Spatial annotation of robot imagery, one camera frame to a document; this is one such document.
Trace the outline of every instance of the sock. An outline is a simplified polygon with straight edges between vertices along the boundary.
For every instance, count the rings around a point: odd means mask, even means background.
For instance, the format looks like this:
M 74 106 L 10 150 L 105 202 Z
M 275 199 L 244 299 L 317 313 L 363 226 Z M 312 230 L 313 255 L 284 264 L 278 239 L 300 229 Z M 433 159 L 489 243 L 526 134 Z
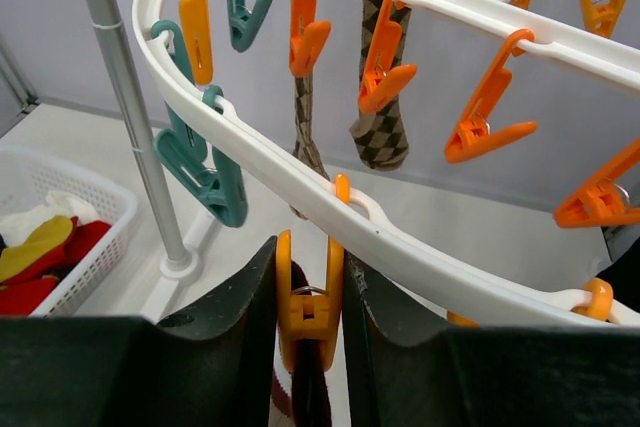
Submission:
M 329 174 L 324 170 L 320 152 L 313 141 L 311 134 L 311 121 L 313 112 L 313 73 L 307 77 L 294 78 L 295 80 L 295 112 L 296 112 L 296 145 L 292 155 L 311 167 L 325 179 L 329 179 Z M 301 219 L 306 217 L 296 209 L 291 210 Z
M 4 249 L 0 256 L 0 282 L 20 275 L 40 259 L 57 262 L 64 255 L 60 246 L 69 239 L 77 221 L 77 217 L 72 220 L 57 215 L 38 227 L 24 244 Z
M 58 279 L 47 277 L 0 289 L 0 315 L 29 315 L 57 284 Z
M 360 53 L 360 82 L 367 54 L 371 47 L 382 0 L 362 0 L 362 50 Z M 398 45 L 392 66 L 402 63 L 404 42 L 411 17 L 411 9 L 392 9 L 391 20 L 402 26 L 402 38 Z M 363 114 L 349 129 L 356 144 L 360 160 L 374 170 L 394 170 L 399 168 L 409 154 L 409 141 L 400 115 L 400 101 L 396 96 L 380 112 Z
M 66 242 L 42 256 L 19 274 L 6 279 L 4 284 L 20 284 L 41 277 L 52 271 L 77 265 L 89 253 L 93 246 L 98 243 L 110 227 L 109 224 L 101 220 L 76 227 Z

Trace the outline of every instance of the white plastic basket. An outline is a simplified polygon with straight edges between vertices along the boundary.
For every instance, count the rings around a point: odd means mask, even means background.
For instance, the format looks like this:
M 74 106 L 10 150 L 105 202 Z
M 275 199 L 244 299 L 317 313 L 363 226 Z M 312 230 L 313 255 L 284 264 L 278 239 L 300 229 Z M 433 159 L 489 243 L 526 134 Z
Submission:
M 32 316 L 71 315 L 100 284 L 127 248 L 128 226 L 138 208 L 133 193 L 71 162 L 18 145 L 0 146 L 0 215 L 44 203 L 62 190 L 92 204 L 109 231 L 91 249 Z

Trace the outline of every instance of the gray wall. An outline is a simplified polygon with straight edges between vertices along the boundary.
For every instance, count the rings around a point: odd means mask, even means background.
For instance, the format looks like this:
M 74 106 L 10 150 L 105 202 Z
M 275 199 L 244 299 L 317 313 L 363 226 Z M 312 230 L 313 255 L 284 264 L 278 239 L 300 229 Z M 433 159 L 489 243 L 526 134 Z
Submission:
M 131 2 L 119 0 L 130 39 Z M 290 148 L 289 0 L 274 1 L 263 31 L 244 54 L 229 45 L 225 0 L 209 0 L 209 10 L 215 82 L 244 120 Z M 531 10 L 582 27 L 578 0 L 533 0 Z M 84 0 L 0 0 L 0 11 L 0 32 L 41 96 L 117 110 Z M 165 15 L 176 17 L 177 0 L 170 0 Z M 639 16 L 640 0 L 629 0 L 614 39 L 640 47 Z M 357 115 L 361 0 L 319 0 L 318 18 L 331 20 L 333 30 L 315 69 L 315 139 L 325 161 L 364 168 L 348 132 Z M 150 115 L 166 121 L 162 99 L 132 46 Z M 482 34 L 413 15 L 404 60 L 419 70 L 401 96 L 411 152 L 399 172 L 385 175 L 550 210 L 638 137 L 637 99 L 536 59 L 512 59 L 514 80 L 494 111 L 492 128 L 537 120 L 538 131 L 483 158 L 448 165 L 444 144 L 498 47 Z M 628 187 L 638 182 L 639 171 L 627 176 Z

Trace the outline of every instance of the white floor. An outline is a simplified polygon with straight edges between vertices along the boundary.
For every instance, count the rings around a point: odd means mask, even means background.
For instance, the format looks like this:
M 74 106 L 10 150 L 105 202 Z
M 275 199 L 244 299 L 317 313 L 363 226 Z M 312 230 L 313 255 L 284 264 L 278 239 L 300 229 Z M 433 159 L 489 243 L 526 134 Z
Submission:
M 82 315 L 136 314 L 158 277 L 162 245 L 121 121 L 40 105 L 0 139 L 40 148 L 112 178 L 140 201 L 138 228 L 119 266 L 81 307 Z M 328 167 L 331 175 L 337 171 Z M 409 184 L 369 173 L 344 171 L 352 186 L 375 198 L 398 227 L 450 255 L 494 274 L 542 290 L 580 287 L 594 259 L 608 260 L 599 229 L 562 230 L 550 214 Z M 183 232 L 199 204 L 167 176 Z M 202 278 L 179 299 L 180 308 L 236 272 L 264 241 L 291 229 L 294 258 L 311 284 L 324 283 L 326 236 L 295 217 L 277 194 L 245 173 L 249 216 L 241 229 L 215 236 Z M 328 384 L 335 425 L 350 424 L 341 344 Z

